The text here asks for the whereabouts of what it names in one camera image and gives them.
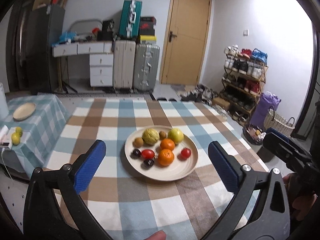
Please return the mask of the operator hand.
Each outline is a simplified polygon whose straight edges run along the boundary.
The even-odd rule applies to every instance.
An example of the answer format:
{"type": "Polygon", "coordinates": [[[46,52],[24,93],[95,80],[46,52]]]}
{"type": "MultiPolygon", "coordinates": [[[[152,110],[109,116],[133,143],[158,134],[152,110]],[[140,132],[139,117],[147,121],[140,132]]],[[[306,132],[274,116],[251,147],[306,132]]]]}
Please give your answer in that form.
{"type": "Polygon", "coordinates": [[[163,230],[159,230],[145,240],[166,240],[166,237],[166,233],[163,230]]]}

